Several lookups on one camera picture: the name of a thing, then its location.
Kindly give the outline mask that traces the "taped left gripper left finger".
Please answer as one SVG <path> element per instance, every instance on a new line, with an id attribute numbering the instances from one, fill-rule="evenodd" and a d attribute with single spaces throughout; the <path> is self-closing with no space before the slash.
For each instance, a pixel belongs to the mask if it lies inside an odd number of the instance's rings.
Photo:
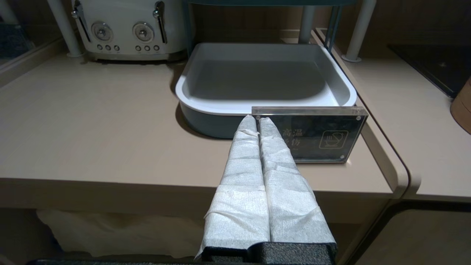
<path id="1" fill-rule="evenodd" d="M 245 250 L 269 240 L 259 133 L 256 120 L 248 115 L 234 133 L 222 179 L 205 215 L 197 258 L 207 248 Z"/>

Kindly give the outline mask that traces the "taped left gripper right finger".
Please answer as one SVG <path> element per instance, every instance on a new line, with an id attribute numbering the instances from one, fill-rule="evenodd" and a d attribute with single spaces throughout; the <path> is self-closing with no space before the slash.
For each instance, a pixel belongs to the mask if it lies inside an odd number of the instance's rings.
<path id="1" fill-rule="evenodd" d="M 268 117 L 262 118 L 258 131 L 271 240 L 335 244 L 316 196 L 276 125 Z"/>

